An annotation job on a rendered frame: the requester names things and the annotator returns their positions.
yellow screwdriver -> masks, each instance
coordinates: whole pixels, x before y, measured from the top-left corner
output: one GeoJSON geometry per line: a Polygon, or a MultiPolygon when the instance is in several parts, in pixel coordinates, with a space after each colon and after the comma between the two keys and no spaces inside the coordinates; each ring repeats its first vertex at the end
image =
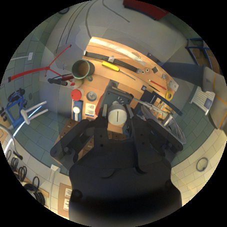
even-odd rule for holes
{"type": "Polygon", "coordinates": [[[105,66],[105,67],[107,67],[108,69],[111,69],[111,70],[114,70],[114,71],[117,71],[117,72],[120,71],[120,69],[119,69],[117,66],[115,66],[115,65],[113,65],[113,64],[110,64],[110,63],[107,62],[107,61],[104,61],[104,62],[102,63],[102,65],[105,66]]]}

red pencil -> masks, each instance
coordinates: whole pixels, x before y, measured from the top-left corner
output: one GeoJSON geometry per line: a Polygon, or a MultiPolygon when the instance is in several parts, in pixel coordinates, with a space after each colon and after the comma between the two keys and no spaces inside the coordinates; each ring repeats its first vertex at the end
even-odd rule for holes
{"type": "Polygon", "coordinates": [[[162,89],[167,90],[166,88],[164,88],[163,86],[161,86],[161,85],[155,83],[154,81],[152,81],[152,80],[150,80],[150,79],[149,79],[149,81],[152,82],[152,83],[154,83],[155,85],[158,85],[158,86],[161,87],[162,89]]]}

gray floor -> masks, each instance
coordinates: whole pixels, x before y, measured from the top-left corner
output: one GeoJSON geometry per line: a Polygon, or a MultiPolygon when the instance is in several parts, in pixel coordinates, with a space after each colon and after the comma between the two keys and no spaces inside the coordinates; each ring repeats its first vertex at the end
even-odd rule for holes
{"type": "MultiPolygon", "coordinates": [[[[48,66],[56,56],[67,49],[51,65],[59,74],[71,72],[72,64],[83,57],[91,37],[99,37],[129,46],[147,56],[151,53],[160,62],[195,64],[185,49],[185,36],[167,19],[154,21],[150,17],[122,7],[123,1],[87,1],[70,7],[53,29],[44,49],[41,67],[48,66]]],[[[57,75],[51,71],[40,72],[40,101],[48,101],[46,107],[67,118],[71,116],[72,87],[50,85],[48,78],[57,75]]],[[[174,78],[179,84],[171,103],[182,110],[194,87],[193,84],[174,78]]]]}

mug handle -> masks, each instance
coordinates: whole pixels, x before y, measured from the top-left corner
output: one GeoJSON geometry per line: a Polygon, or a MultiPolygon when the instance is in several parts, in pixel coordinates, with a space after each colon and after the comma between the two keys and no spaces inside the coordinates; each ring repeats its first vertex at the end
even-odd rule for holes
{"type": "Polygon", "coordinates": [[[92,82],[92,81],[93,81],[93,78],[92,78],[91,75],[88,75],[88,76],[86,77],[86,79],[87,79],[89,82],[92,82]]]}

green mug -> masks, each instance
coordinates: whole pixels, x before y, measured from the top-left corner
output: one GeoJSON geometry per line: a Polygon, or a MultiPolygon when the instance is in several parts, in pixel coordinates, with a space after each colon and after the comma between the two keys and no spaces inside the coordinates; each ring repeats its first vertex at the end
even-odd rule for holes
{"type": "Polygon", "coordinates": [[[89,82],[93,81],[92,74],[94,72],[95,66],[85,59],[77,60],[71,67],[71,73],[74,78],[76,79],[86,78],[89,82]]]}

